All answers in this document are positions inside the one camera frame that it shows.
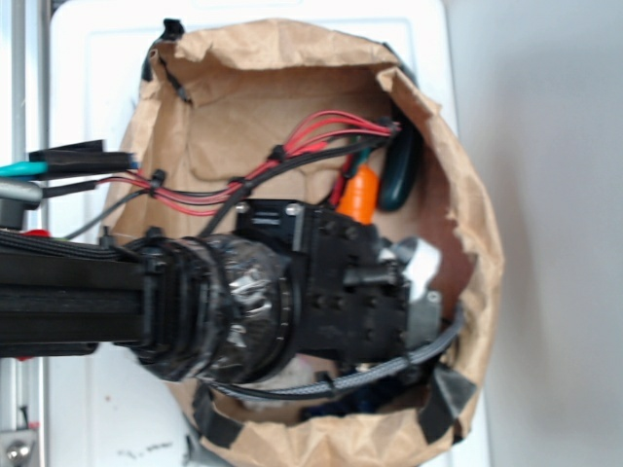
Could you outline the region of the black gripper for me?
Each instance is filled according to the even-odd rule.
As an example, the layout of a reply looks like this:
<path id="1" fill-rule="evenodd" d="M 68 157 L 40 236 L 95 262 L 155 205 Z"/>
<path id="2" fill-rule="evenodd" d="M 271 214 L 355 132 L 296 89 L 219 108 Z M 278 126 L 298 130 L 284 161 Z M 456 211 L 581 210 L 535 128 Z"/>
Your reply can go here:
<path id="1" fill-rule="evenodd" d="M 406 352 L 408 282 L 397 260 L 382 258 L 385 241 L 374 226 L 320 205 L 252 199 L 236 232 L 285 265 L 289 351 L 350 365 Z"/>

